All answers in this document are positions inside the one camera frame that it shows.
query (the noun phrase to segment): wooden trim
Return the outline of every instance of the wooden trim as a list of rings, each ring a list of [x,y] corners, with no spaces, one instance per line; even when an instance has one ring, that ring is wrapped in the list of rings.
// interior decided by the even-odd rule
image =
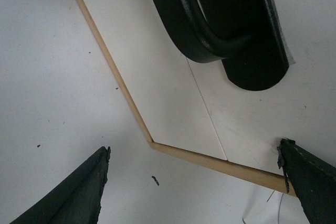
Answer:
[[[236,178],[243,179],[245,181],[248,181],[248,182],[251,182],[257,185],[261,185],[261,186],[264,186],[264,187],[267,187],[267,188],[270,188],[270,189],[273,189],[273,190],[276,190],[282,193],[286,193],[285,181],[283,177],[280,175],[265,172],[263,170],[258,170],[258,169],[254,169],[254,168],[243,166],[243,165],[238,165],[235,163],[231,163],[229,161],[224,161],[218,158],[202,155],[199,153],[185,151],[185,150],[167,146],[164,144],[155,143],[84,1],[83,0],[76,0],[76,1],[100,47],[100,50],[102,51],[108,65],[110,66],[110,69],[112,73],[114,74],[114,77],[116,78],[119,84],[119,87],[122,93],[124,94],[141,130],[143,131],[147,141],[149,142],[149,145],[154,150],[169,154],[174,157],[178,157],[180,159],[192,162],[197,165],[207,167],[212,170],[216,170],[218,172],[221,172],[221,173],[224,173],[224,174],[236,177]],[[295,192],[291,184],[290,184],[289,195],[295,196]]]
[[[84,0],[76,0],[78,5],[79,5],[79,8],[81,9],[84,17],[85,17],[85,20],[87,21],[92,33],[93,33],[93,36],[94,38],[96,39],[99,47],[100,47],[100,50],[102,51],[114,77],[116,78],[117,80],[117,83],[123,93],[123,95],[125,96],[132,112],[133,112],[133,115],[135,116],[135,119],[137,120],[143,134],[145,135],[146,139],[148,142],[153,142],[153,139],[152,139],[152,136],[151,134],[149,133],[148,129],[147,129],[147,126],[145,125],[145,122],[144,120],[142,119],[141,115],[140,115],[140,112],[137,108],[137,106],[135,105],[132,97],[131,97],[131,94],[129,92],[129,90],[127,89],[126,85],[125,85],[125,82],[124,80],[122,79],[121,75],[120,75],[120,72],[119,70],[117,69],[117,66],[116,64],[114,63],[113,61],[113,58],[111,56],[111,53],[109,52],[109,49],[107,48],[103,38],[101,37],[99,31],[98,31],[98,28],[95,24],[95,21],[93,21],[93,18],[88,10],[88,8],[86,7],[85,3],[84,3]]]
[[[199,153],[185,151],[179,148],[167,146],[159,143],[149,143],[149,145],[159,152],[178,157],[180,159],[192,162],[218,172],[243,179],[245,181],[264,186],[281,193],[286,192],[286,185],[283,176],[269,173],[263,170],[254,169],[244,165],[238,165],[229,161],[209,157]],[[289,195],[296,196],[292,184],[289,184]]]

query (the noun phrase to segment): wooden molding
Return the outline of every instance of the wooden molding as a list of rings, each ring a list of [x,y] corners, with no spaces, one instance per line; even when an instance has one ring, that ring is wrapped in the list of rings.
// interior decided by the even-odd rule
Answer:
[[[178,157],[180,159],[192,162],[203,167],[216,170],[242,180],[264,186],[281,193],[287,193],[285,180],[283,176],[269,173],[263,170],[254,169],[244,165],[238,165],[229,161],[224,161],[218,158],[209,157],[203,154],[194,153],[179,148],[174,148],[159,143],[149,143],[152,149],[159,152]],[[289,184],[289,195],[296,196],[292,184]]]
[[[152,142],[153,141],[152,136],[149,133],[149,131],[148,131],[146,125],[145,125],[145,122],[143,121],[143,119],[140,115],[140,112],[139,112],[137,106],[135,105],[135,103],[134,103],[134,101],[131,97],[131,94],[130,94],[129,90],[126,87],[125,82],[122,79],[122,77],[120,75],[120,72],[117,69],[116,64],[114,63],[114,60],[111,56],[111,53],[110,53],[109,49],[107,48],[103,38],[101,37],[100,32],[98,31],[98,28],[95,24],[95,21],[93,20],[88,8],[86,7],[86,5],[84,3],[84,0],[76,0],[76,1],[77,1],[77,4],[78,4],[80,10],[82,11],[82,13],[85,17],[85,20],[87,21],[87,23],[88,23],[88,25],[89,25],[92,33],[93,33],[94,38],[96,39],[96,41],[97,41],[97,43],[100,47],[100,50],[102,51],[108,65],[109,65],[114,77],[116,78],[117,83],[118,83],[123,95],[125,96],[129,106],[131,107],[133,115],[135,116],[135,119],[137,120],[142,132],[144,133],[147,141]]]
[[[263,170],[258,170],[258,169],[254,169],[254,168],[243,166],[243,165],[238,165],[235,163],[231,163],[229,161],[224,161],[218,158],[202,155],[199,153],[185,151],[185,150],[167,146],[164,144],[155,143],[84,1],[83,0],[76,0],[76,1],[100,47],[100,50],[102,51],[112,73],[114,74],[114,77],[116,78],[118,85],[123,95],[125,96],[142,132],[144,133],[147,141],[149,142],[149,145],[151,148],[159,152],[166,153],[171,156],[178,157],[180,159],[192,162],[194,164],[201,165],[209,169],[216,170],[218,172],[221,172],[221,173],[224,173],[224,174],[236,177],[236,178],[240,178],[245,181],[248,181],[248,182],[251,182],[257,185],[261,185],[261,186],[264,186],[264,187],[267,187],[267,188],[270,188],[270,189],[273,189],[273,190],[276,190],[282,193],[286,193],[285,181],[283,177],[280,175],[265,172]],[[295,196],[295,192],[291,184],[290,184],[289,195]]]

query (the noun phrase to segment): white wall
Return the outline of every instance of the white wall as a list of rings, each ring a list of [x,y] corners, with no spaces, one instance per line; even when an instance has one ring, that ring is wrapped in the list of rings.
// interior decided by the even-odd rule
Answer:
[[[0,41],[0,223],[103,145],[99,223],[277,223],[280,193],[148,147],[75,0],[0,0]],[[308,223],[298,199],[280,223]]]

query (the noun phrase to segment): white surface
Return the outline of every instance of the white surface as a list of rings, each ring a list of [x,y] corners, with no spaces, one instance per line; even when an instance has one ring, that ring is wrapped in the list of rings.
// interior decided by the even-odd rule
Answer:
[[[226,159],[186,58],[152,0],[84,0],[157,143]]]
[[[221,62],[190,61],[229,161],[282,174],[279,140],[287,137],[336,165],[336,2],[275,0],[296,64],[273,88],[251,92],[227,79]]]
[[[75,0],[0,6],[0,223],[103,145],[112,153],[100,224],[276,223],[281,194],[266,203],[269,189],[148,147]]]

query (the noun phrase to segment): dirt speck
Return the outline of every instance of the dirt speck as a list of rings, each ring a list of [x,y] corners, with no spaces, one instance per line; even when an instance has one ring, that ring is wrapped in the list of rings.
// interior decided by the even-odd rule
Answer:
[[[155,183],[157,184],[157,186],[159,186],[159,182],[158,182],[158,180],[157,180],[154,176],[152,176],[152,178],[153,178],[153,180],[155,181]]]

